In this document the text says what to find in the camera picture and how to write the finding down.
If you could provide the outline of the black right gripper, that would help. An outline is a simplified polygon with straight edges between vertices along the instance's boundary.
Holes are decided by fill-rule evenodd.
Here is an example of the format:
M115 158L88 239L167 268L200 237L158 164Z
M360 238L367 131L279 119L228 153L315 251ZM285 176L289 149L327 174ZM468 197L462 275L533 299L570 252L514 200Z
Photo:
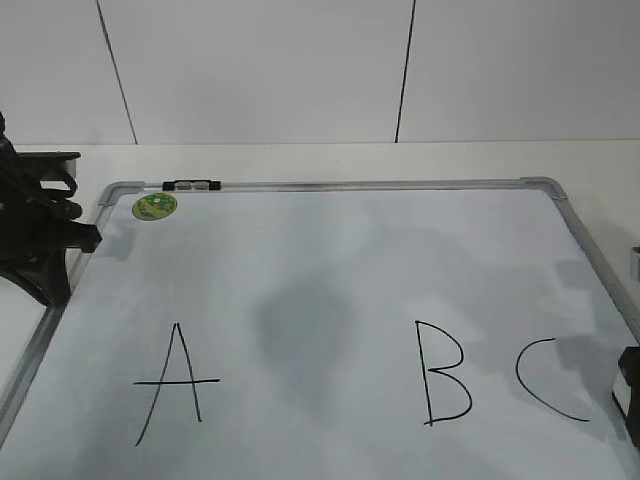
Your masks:
M623 418L630 419L639 403L639 347L626 347L617 368L612 396Z

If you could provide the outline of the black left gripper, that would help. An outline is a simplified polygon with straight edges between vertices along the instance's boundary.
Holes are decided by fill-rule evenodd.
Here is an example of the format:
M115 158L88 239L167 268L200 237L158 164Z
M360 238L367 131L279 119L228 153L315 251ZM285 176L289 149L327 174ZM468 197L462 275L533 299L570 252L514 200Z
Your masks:
M96 226L79 221L76 179L40 181L21 165L18 153L2 133L1 277L44 306L64 306L66 250L92 253L102 237Z

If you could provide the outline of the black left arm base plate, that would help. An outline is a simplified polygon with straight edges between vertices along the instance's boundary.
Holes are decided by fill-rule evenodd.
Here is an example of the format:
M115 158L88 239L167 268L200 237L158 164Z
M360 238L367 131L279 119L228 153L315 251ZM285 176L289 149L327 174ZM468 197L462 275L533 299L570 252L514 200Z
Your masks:
M76 177L76 163L80 152L19 152L21 165L40 181L62 181Z

